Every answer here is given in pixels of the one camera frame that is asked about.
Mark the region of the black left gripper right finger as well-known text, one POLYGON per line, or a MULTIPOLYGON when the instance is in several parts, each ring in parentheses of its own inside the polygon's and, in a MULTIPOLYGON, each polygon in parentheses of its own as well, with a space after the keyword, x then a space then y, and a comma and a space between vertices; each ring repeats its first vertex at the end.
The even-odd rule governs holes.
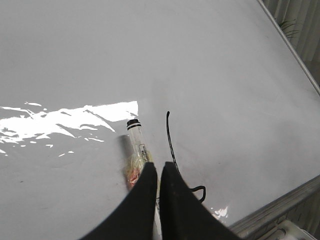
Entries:
POLYGON ((159 200, 164 240, 240 239, 200 203, 172 162, 163 167, 159 200))

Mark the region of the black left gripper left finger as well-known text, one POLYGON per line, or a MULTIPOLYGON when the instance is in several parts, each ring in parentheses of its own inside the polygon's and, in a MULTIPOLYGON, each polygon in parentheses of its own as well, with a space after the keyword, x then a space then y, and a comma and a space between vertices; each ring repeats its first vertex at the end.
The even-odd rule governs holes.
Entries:
POLYGON ((157 172, 152 162, 119 206, 83 240, 151 240, 155 219, 157 172))

